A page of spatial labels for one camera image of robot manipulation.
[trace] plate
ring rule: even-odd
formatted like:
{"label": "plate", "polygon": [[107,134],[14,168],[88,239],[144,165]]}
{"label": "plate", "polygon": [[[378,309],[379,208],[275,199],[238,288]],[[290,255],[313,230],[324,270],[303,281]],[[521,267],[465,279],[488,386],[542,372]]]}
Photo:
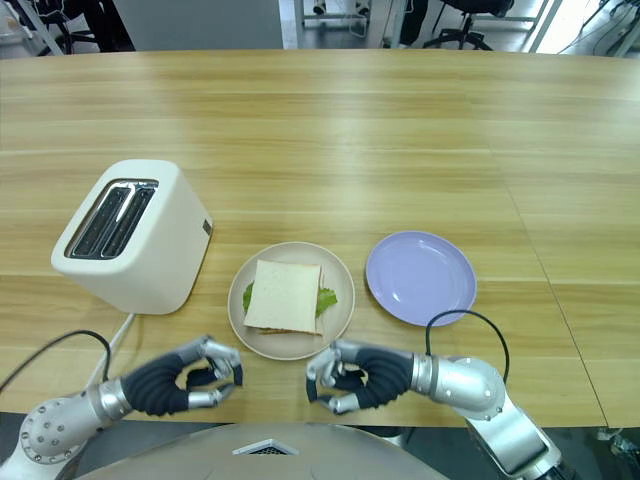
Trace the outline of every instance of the plate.
{"label": "plate", "polygon": [[[336,292],[338,303],[318,317],[323,335],[278,333],[265,335],[244,326],[242,294],[256,276],[258,260],[320,265],[320,285]],[[305,242],[278,243],[251,257],[238,271],[229,290],[227,310],[231,328],[238,338],[254,352],[274,360],[300,360],[311,357],[338,338],[347,329],[355,307],[353,278],[344,263],[319,245]]]}
{"label": "plate", "polygon": [[[476,299],[476,275],[454,244],[432,233],[394,233],[374,247],[367,283],[378,303],[394,317],[426,326],[445,310],[469,309]],[[451,314],[434,326],[448,325]]]}

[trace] lettuce leaf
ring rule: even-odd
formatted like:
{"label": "lettuce leaf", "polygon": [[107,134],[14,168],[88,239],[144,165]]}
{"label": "lettuce leaf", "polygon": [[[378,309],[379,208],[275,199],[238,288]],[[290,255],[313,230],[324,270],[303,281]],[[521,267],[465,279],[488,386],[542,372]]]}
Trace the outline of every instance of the lettuce leaf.
{"label": "lettuce leaf", "polygon": [[[251,293],[253,292],[253,282],[251,282],[244,293],[242,294],[242,307],[244,308],[245,315],[249,311],[249,304],[251,303]],[[336,292],[330,288],[318,289],[318,301],[316,302],[316,318],[324,313],[324,311],[331,305],[338,303],[338,297]]]}
{"label": "lettuce leaf", "polygon": [[321,288],[318,290],[318,302],[316,303],[316,318],[324,313],[331,305],[338,303],[336,292],[330,288]]}
{"label": "lettuce leaf", "polygon": [[253,282],[249,284],[247,289],[242,294],[242,307],[244,308],[244,314],[249,311],[249,304],[251,303],[251,292],[253,292]]}

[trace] purple plate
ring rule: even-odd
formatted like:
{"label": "purple plate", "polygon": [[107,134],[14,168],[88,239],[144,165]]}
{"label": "purple plate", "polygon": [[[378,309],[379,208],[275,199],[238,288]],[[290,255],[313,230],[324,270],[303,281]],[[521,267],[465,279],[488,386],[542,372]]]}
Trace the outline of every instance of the purple plate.
{"label": "purple plate", "polygon": [[[394,317],[426,326],[445,310],[469,309],[476,299],[471,263],[451,242],[426,232],[398,232],[383,239],[367,260],[367,283]],[[462,314],[434,325],[448,325]]]}

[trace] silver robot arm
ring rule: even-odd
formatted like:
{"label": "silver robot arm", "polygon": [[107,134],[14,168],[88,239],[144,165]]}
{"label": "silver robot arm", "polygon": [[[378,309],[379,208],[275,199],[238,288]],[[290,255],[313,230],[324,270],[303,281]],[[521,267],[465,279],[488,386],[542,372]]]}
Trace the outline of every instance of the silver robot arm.
{"label": "silver robot arm", "polygon": [[[318,380],[325,387],[351,393],[318,395]],[[335,414],[377,408],[408,390],[450,405],[462,415],[504,478],[577,478],[567,473],[551,439],[511,401],[498,371],[482,360],[337,340],[307,364],[309,401],[318,401]]]}
{"label": "silver robot arm", "polygon": [[[206,359],[209,367],[191,370],[187,390],[178,388],[177,376],[200,359]],[[190,391],[229,375],[233,375],[233,383],[208,391]],[[70,397],[48,400],[25,418],[16,449],[0,465],[0,480],[60,478],[92,436],[133,410],[160,416],[215,407],[236,385],[242,385],[242,376],[238,351],[205,335],[127,375]]]}

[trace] toaster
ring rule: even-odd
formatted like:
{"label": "toaster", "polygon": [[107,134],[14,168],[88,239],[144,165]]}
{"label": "toaster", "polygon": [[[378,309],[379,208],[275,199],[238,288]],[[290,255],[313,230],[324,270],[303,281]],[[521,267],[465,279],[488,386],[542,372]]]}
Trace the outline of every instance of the toaster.
{"label": "toaster", "polygon": [[187,300],[212,230],[177,165],[124,160],[93,186],[51,264],[123,312],[170,313]]}

